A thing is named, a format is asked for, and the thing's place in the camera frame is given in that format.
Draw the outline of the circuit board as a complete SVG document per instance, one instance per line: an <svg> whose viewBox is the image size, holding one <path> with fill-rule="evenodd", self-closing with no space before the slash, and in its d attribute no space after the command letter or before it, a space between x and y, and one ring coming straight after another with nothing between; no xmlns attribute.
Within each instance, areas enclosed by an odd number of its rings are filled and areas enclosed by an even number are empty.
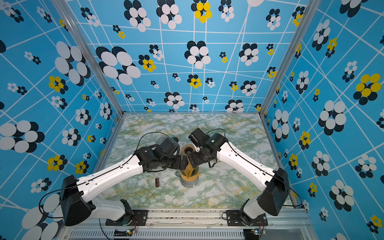
<svg viewBox="0 0 384 240"><path fill-rule="evenodd" d="M244 229L245 240L258 240L260 237L259 230Z"/></svg>
<svg viewBox="0 0 384 240"><path fill-rule="evenodd" d="M134 236L136 233L136 230L127 230L127 229L115 229L114 231L114 238L130 238Z"/></svg>

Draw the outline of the green glass dripper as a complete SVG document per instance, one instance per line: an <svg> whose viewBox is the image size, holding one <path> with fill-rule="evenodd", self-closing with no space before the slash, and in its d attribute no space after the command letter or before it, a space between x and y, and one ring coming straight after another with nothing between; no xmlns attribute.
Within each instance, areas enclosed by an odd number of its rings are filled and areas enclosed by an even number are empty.
<svg viewBox="0 0 384 240"><path fill-rule="evenodd" d="M184 170L180 170L181 172L181 176L185 179L190 179L190 178L196 178L196 176L199 174L199 167L196 167L194 168L194 172L192 173L192 175L189 177L189 178L186 178L183 173L184 173Z"/></svg>

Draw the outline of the left circuit board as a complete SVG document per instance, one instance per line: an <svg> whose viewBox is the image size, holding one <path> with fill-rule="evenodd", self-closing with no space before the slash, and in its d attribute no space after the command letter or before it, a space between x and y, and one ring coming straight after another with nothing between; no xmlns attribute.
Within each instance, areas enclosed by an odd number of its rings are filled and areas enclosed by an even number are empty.
<svg viewBox="0 0 384 240"><path fill-rule="evenodd" d="M114 231L114 238L130 238L134 236L136 233L136 230L127 230L127 229L115 229Z"/></svg>

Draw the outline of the aluminium front rail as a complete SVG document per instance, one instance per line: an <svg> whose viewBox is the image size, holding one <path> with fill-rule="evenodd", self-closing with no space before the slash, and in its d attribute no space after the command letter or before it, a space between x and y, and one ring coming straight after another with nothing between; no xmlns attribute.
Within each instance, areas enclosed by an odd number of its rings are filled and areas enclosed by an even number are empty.
<svg viewBox="0 0 384 240"><path fill-rule="evenodd" d="M283 209L266 215L267 227L229 227L225 209L148 209L145 226L106 226L106 220L88 220L62 227L58 240L244 240L244 229L259 230L259 240L318 239L304 209ZM115 229L136 230L130 238L114 238Z"/></svg>

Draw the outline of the right aluminium corner post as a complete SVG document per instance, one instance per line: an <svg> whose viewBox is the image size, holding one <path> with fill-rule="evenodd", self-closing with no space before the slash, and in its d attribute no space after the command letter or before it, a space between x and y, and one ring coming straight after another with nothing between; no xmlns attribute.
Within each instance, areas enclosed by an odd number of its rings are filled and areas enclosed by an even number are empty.
<svg viewBox="0 0 384 240"><path fill-rule="evenodd" d="M297 27L297 30L295 31L295 34L293 35L293 38L289 44L289 47L281 61L281 64L278 68L278 72L277 72L277 76L274 78L274 80L272 81L272 84L271 84L271 87L266 95L266 98L262 104L262 109L260 111L260 116L262 117L265 112L268 110L272 100L273 100L273 97L275 95L275 91L277 89L277 87L279 86L279 84L281 83L282 79L284 78L284 74L286 73L293 57L294 57L294 54L296 52L296 49L297 47L299 46L299 44L301 43L301 40L303 39L315 13L316 13L316 10L319 6L319 4L321 3L320 0L313 0L313 1L309 1L309 4L307 5L306 9L305 9L305 13L304 13L304 16L301 20L301 23L299 24L299 26Z"/></svg>

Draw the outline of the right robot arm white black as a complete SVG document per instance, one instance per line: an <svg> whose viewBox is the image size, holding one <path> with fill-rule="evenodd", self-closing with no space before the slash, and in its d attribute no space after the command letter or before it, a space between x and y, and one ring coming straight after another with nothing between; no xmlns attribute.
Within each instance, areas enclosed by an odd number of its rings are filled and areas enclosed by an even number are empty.
<svg viewBox="0 0 384 240"><path fill-rule="evenodd" d="M218 133L210 137L196 129L189 135L189 140L197 148L188 154L193 168L212 160L224 162L242 173L261 191L241 207L239 218L244 225L252 225L263 214L277 216L280 213L289 196L289 178L284 169L274 170L254 161Z"/></svg>

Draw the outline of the right circuit board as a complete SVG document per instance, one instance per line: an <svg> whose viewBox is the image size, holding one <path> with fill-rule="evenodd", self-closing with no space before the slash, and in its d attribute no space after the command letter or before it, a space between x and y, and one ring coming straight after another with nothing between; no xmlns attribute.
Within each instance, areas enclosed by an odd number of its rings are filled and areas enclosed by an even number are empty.
<svg viewBox="0 0 384 240"><path fill-rule="evenodd" d="M259 230L244 229L245 240L258 240L260 237Z"/></svg>

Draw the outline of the aluminium corner post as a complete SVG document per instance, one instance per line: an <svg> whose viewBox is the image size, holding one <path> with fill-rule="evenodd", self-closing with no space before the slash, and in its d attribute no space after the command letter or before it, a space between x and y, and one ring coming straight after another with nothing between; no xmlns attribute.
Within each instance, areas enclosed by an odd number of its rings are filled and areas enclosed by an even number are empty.
<svg viewBox="0 0 384 240"><path fill-rule="evenodd" d="M75 16L70 12L70 8L68 7L65 1L53 0L52 3L54 4L59 15L63 18L65 24L68 26L71 36L73 37L79 49L81 50L86 61L89 63L90 69L94 73L95 78L99 82L102 90L110 100L112 106L115 108L119 117L123 117L124 111L121 105L119 104L117 98L112 93L111 86L109 85L108 80L100 69L97 60L93 56L93 52L91 51L86 39L84 38L84 34L82 33L81 29L79 28L79 25L75 21Z"/></svg>
<svg viewBox="0 0 384 240"><path fill-rule="evenodd" d="M297 47L299 46L299 44L301 43L301 40L303 39L315 13L316 13L316 10L319 6L319 4L321 3L320 0L313 0L313 1L309 1L309 4L307 5L306 9L305 9L305 13L304 13L304 16L301 20L301 23L299 24L299 26L297 27L297 30L295 31L295 34L293 35L293 38L289 44L289 47L281 61L281 64L278 68L278 72L277 72L277 76L274 78L274 80L272 81L272 84L271 84L271 87L266 95L266 98L262 104L262 109L260 111L260 116L262 117L265 112L268 110L272 100L273 100L273 97L275 95L275 91L277 89L277 87L279 86L279 84L281 83L282 79L284 78L284 74L286 73L293 57L294 57L294 54L296 52L296 49Z"/></svg>

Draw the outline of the left aluminium corner post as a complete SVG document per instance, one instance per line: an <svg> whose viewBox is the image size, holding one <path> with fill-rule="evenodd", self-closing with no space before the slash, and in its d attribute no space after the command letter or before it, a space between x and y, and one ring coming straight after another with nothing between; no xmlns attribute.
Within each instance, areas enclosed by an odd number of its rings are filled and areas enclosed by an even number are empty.
<svg viewBox="0 0 384 240"><path fill-rule="evenodd" d="M84 34L82 33L81 29L79 28L79 25L75 21L75 16L70 12L70 8L68 7L65 1L53 0L52 3L54 4L59 15L63 18L65 24L68 26L71 36L73 37L79 49L81 50L86 61L89 63L90 69L94 73L95 78L99 82L102 90L110 100L112 106L115 108L119 117L123 117L124 111L121 105L119 104L117 98L112 93L111 86L109 85L108 80L100 69L97 60L93 56L93 52L91 51L86 39L84 38Z"/></svg>

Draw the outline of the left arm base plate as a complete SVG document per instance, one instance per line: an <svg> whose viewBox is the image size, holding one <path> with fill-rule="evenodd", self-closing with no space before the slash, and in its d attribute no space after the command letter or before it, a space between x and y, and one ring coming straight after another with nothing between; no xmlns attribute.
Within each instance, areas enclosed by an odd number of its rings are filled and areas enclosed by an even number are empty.
<svg viewBox="0 0 384 240"><path fill-rule="evenodd" d="M112 221L107 219L106 226L145 226L148 219L148 210L132 210L132 213L126 213L120 219Z"/></svg>

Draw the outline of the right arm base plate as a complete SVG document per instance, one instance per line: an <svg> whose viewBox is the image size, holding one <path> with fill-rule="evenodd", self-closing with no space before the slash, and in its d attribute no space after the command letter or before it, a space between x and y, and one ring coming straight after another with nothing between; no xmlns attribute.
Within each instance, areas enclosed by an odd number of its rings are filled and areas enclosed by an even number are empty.
<svg viewBox="0 0 384 240"><path fill-rule="evenodd" d="M225 211L225 219L229 227L267 227L268 220L265 214L252 219L240 210Z"/></svg>

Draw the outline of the ribbed glass carafe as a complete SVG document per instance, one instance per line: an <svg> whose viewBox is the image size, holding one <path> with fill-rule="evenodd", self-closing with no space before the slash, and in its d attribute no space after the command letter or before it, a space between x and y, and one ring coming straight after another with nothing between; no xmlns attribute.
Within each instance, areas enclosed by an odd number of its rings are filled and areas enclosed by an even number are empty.
<svg viewBox="0 0 384 240"><path fill-rule="evenodd" d="M199 183L199 176L196 176L196 178L185 179L181 176L180 170L176 171L176 176L179 177L182 186L185 188L196 187Z"/></svg>

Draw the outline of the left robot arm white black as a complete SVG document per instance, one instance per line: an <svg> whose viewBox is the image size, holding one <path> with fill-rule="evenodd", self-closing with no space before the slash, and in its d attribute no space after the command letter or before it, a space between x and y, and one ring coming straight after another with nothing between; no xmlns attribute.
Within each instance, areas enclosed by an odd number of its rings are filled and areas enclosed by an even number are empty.
<svg viewBox="0 0 384 240"><path fill-rule="evenodd" d="M127 200L109 201L98 198L103 191L136 175L154 171L185 170L188 158L180 153L176 138L165 138L161 144L141 147L126 159L89 176L69 176L63 180L60 205L67 227L88 219L106 219L112 225L126 226L137 219Z"/></svg>

